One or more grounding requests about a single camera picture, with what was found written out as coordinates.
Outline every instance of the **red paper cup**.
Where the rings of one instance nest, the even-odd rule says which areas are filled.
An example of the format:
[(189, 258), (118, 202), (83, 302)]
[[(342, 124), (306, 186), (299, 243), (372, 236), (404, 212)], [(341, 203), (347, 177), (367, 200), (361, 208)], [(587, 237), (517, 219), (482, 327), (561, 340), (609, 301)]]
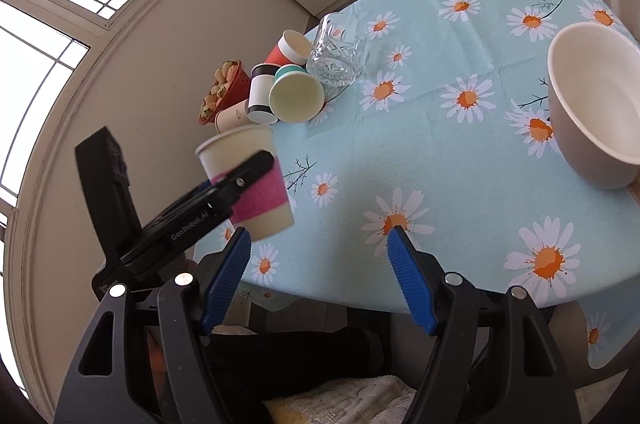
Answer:
[(311, 54), (311, 41), (295, 30), (285, 30), (278, 44), (271, 54), (265, 59), (265, 63), (275, 65), (306, 65), (306, 60)]
[(261, 149), (273, 155), (273, 168), (240, 195), (229, 218), (234, 226), (248, 230), (253, 241), (273, 236), (294, 223), (271, 128), (259, 124), (234, 128), (196, 150), (207, 177), (215, 183)]

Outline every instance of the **table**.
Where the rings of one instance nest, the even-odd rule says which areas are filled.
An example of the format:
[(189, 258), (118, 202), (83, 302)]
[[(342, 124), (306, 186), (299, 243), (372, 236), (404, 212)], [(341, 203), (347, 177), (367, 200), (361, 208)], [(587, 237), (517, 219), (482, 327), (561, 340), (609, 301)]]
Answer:
[[(562, 27), (598, 21), (633, 39), (603, 1), (359, 0), (346, 11), (368, 27), (366, 71), (310, 122), (274, 126), (296, 225), (254, 244), (241, 287), (252, 300), (406, 312), (386, 259), (397, 224), (445, 270), (498, 292), (521, 284), (541, 307), (634, 281), (640, 207), (569, 168), (546, 104), (546, 52)], [(590, 311), (605, 303), (587, 299)], [(613, 333), (614, 311), (599, 313), (599, 331)]]

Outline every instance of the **orange flower center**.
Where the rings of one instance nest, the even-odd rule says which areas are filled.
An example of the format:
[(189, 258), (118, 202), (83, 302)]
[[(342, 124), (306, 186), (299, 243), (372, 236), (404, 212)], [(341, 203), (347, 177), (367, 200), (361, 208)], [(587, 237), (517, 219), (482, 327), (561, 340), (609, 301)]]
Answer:
[(557, 247), (543, 247), (534, 254), (533, 272), (551, 281), (564, 263), (564, 257)]
[(596, 344), (600, 339), (600, 331), (597, 328), (592, 328), (589, 330), (589, 335), (587, 336), (587, 343)]
[(543, 120), (534, 118), (529, 121), (529, 134), (533, 140), (542, 142), (554, 136), (554, 129)]
[(404, 216), (404, 211), (402, 213), (390, 214), (382, 226), (382, 232), (386, 236), (395, 226), (401, 226), (404, 230), (408, 229), (409, 221), (406, 219), (406, 216)]
[(394, 92), (394, 84), (391, 81), (383, 81), (373, 90), (373, 98), (375, 100), (386, 99)]
[(267, 274), (270, 269), (271, 261), (269, 260), (269, 258), (262, 258), (260, 260), (260, 265), (258, 266), (258, 270), (260, 271), (260, 273)]
[(613, 18), (609, 16), (603, 10), (597, 10), (593, 13), (593, 18), (598, 22), (602, 23), (606, 27), (611, 27), (613, 25)]
[(453, 6), (453, 10), (455, 12), (462, 12), (463, 10), (467, 10), (469, 6), (470, 5), (466, 1), (457, 1)]
[(465, 90), (458, 96), (456, 102), (462, 106), (462, 108), (471, 108), (478, 102), (478, 94), (473, 90)]
[(542, 25), (542, 20), (538, 16), (525, 16), (522, 19), (522, 24), (530, 29), (537, 29)]

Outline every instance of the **silver screw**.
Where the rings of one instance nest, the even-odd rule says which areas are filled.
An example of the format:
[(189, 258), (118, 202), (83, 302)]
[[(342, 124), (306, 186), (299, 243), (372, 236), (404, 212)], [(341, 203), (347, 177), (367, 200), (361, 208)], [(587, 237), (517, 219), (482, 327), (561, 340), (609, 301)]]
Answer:
[(458, 285), (462, 285), (462, 276), (455, 272), (447, 272), (445, 274), (444, 281), (445, 283), (447, 283), (447, 285), (453, 285), (454, 287), (457, 287)]
[(184, 287), (193, 281), (193, 276), (188, 272), (181, 272), (175, 277), (175, 284)]
[(511, 295), (516, 299), (524, 299), (527, 297), (527, 291), (522, 287), (514, 287), (511, 289)]
[(109, 295), (112, 298), (119, 298), (127, 291), (127, 288), (122, 283), (116, 283), (109, 289)]

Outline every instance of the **blue textured pad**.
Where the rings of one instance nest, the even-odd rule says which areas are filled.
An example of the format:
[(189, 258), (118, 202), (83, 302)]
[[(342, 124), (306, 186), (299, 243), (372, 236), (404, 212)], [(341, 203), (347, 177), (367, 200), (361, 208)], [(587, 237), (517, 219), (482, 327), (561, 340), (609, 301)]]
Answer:
[[(238, 230), (241, 230), (242, 233), (235, 245), (228, 250), (216, 278), (204, 294), (204, 313), (200, 318), (200, 327), (207, 334), (213, 327), (222, 324), (246, 264), (251, 258), (251, 235), (247, 230)], [(232, 238), (227, 245), (231, 245), (233, 240)]]
[(438, 324), (433, 312), (433, 294), (415, 263), (412, 251), (415, 252), (415, 249), (405, 244), (397, 229), (389, 231), (386, 239), (386, 253), (396, 273), (406, 304), (409, 305), (414, 321), (424, 328), (425, 332), (431, 334)]

